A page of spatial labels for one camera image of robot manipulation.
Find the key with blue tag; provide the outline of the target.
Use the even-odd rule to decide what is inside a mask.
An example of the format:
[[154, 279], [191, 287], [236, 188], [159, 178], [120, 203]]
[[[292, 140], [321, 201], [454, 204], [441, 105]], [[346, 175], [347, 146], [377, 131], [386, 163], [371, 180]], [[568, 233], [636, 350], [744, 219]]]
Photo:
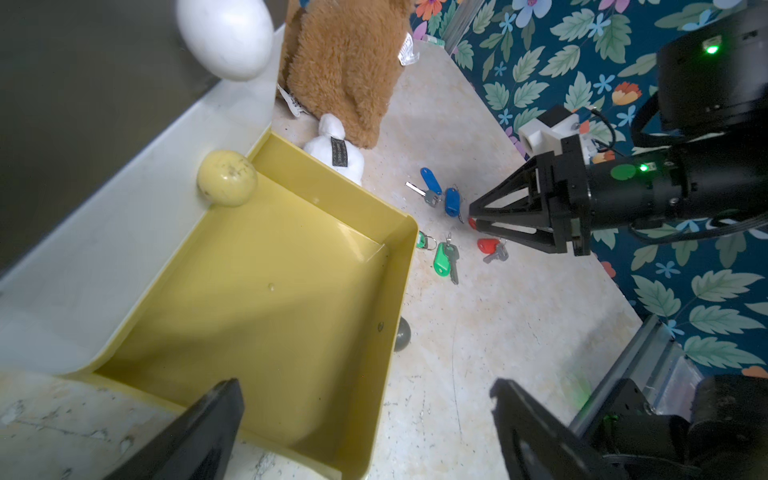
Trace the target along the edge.
[[444, 211], [452, 218], [461, 216], [461, 195], [455, 187], [450, 187], [444, 192]]
[[406, 182], [405, 186], [420, 195], [427, 205], [436, 207], [441, 201], [443, 189], [436, 176], [429, 168], [422, 167], [420, 169], [420, 175], [424, 182], [424, 188], [420, 188], [412, 182]]

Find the white drawer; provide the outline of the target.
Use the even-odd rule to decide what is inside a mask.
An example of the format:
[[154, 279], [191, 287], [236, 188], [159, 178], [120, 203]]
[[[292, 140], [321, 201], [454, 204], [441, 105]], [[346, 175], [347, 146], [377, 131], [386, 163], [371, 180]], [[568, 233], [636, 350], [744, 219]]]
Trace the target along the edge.
[[270, 129], [284, 32], [247, 82], [223, 80], [1, 281], [1, 364], [62, 375], [115, 341], [208, 211], [197, 187], [216, 150], [251, 153]]

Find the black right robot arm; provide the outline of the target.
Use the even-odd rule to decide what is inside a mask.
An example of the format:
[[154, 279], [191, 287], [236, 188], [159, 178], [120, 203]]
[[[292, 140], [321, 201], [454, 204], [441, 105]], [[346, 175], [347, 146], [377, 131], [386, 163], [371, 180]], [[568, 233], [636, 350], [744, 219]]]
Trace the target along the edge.
[[705, 240], [767, 224], [767, 5], [685, 34], [657, 56], [658, 89], [637, 111], [638, 153], [613, 150], [580, 129], [579, 109], [555, 106], [527, 122], [528, 161], [468, 209], [478, 231], [545, 252], [591, 251], [590, 237], [624, 227], [656, 245], [668, 221], [709, 218]]

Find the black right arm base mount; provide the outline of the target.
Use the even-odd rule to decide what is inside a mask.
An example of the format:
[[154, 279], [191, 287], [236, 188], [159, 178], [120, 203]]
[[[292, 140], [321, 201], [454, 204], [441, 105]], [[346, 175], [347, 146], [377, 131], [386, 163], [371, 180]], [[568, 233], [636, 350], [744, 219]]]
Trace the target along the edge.
[[706, 377], [646, 319], [570, 424], [628, 479], [764, 479], [767, 377]]

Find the key with green tag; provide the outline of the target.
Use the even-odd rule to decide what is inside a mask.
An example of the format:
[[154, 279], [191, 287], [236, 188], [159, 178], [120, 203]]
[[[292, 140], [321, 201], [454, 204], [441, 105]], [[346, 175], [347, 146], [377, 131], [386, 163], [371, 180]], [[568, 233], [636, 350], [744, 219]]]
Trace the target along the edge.
[[433, 251], [437, 248], [438, 242], [430, 235], [419, 231], [417, 235], [416, 247], [421, 250]]
[[454, 285], [459, 285], [458, 260], [460, 253], [458, 246], [452, 241], [450, 235], [437, 245], [433, 260], [433, 269], [440, 277], [449, 277]]

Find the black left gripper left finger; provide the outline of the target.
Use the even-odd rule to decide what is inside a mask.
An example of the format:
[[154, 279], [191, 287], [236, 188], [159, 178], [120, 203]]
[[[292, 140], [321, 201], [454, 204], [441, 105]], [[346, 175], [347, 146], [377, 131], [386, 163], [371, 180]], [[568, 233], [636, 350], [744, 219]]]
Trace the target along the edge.
[[222, 479], [244, 411], [239, 381], [222, 381], [107, 477]]

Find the yellow bottom drawer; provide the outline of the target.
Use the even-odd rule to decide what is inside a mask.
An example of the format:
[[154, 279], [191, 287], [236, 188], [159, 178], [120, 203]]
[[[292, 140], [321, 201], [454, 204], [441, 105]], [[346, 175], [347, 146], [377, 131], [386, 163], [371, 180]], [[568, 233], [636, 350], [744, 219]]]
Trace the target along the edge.
[[418, 225], [277, 134], [251, 159], [253, 197], [208, 210], [79, 378], [179, 408], [235, 378], [243, 437], [362, 479]]

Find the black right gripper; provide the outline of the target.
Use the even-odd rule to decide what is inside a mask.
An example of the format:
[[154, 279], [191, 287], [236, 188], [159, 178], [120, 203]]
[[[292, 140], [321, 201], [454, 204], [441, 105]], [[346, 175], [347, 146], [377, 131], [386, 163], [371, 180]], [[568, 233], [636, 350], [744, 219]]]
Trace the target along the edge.
[[[565, 253], [568, 244], [575, 256], [592, 253], [590, 190], [580, 136], [566, 137], [560, 146], [559, 155], [536, 155], [470, 204], [469, 217], [478, 232], [544, 253]], [[540, 204], [544, 224], [533, 233], [480, 220], [509, 219], [536, 211]]]

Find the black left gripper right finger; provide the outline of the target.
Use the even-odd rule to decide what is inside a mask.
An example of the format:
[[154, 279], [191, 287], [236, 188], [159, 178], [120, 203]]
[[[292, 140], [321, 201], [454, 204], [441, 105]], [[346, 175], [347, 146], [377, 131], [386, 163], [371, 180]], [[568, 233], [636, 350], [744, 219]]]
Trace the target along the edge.
[[511, 479], [622, 479], [517, 382], [497, 379], [493, 418]]

